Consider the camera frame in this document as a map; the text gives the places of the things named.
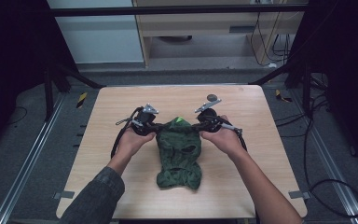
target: person's right hand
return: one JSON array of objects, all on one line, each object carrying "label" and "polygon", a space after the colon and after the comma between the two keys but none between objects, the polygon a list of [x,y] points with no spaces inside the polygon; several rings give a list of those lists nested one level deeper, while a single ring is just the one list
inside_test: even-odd
[{"label": "person's right hand", "polygon": [[[228,120],[226,115],[220,116],[222,119]],[[233,155],[238,150],[244,150],[237,134],[230,129],[221,128],[216,133],[200,132],[203,139],[209,140],[228,156]]]}]

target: person's left hand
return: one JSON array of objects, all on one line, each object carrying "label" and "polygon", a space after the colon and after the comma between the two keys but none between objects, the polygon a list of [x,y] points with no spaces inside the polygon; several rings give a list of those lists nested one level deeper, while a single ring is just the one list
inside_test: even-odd
[{"label": "person's left hand", "polygon": [[118,143],[116,153],[130,153],[130,156],[135,155],[144,143],[151,141],[156,136],[155,133],[150,133],[147,136],[137,134],[131,127],[128,127],[121,136]]}]

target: black horizontal bar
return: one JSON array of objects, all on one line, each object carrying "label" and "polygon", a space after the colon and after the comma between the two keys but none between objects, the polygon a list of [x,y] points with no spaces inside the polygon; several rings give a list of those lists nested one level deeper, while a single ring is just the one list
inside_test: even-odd
[{"label": "black horizontal bar", "polygon": [[236,13],[236,12],[290,12],[306,11],[308,4],[270,5],[210,5],[175,7],[95,7],[95,8],[53,8],[51,10],[29,11],[28,14],[53,17],[116,16],[153,14],[194,14],[194,13]]}]

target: person's right arm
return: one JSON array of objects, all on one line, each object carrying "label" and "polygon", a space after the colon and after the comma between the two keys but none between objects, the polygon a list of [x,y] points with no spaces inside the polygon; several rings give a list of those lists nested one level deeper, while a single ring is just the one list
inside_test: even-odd
[{"label": "person's right arm", "polygon": [[301,223],[302,218],[281,192],[269,181],[241,145],[238,136],[229,129],[217,133],[200,132],[234,162],[248,189],[261,223]]}]

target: human hand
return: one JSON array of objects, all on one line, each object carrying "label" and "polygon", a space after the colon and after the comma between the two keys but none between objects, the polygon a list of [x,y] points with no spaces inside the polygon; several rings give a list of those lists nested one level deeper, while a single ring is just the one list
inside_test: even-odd
[{"label": "human hand", "polygon": [[141,146],[143,146],[146,142],[151,141],[155,136],[155,133],[141,136],[137,134],[131,126],[129,126],[118,142],[116,153],[128,153],[129,156],[133,156],[138,152]]},{"label": "human hand", "polygon": [[[220,118],[228,120],[226,115],[220,116]],[[216,133],[208,133],[205,131],[200,132],[200,136],[203,139],[209,140],[228,156],[232,155],[238,150],[243,151],[240,139],[237,134],[230,129],[221,128]]]}]

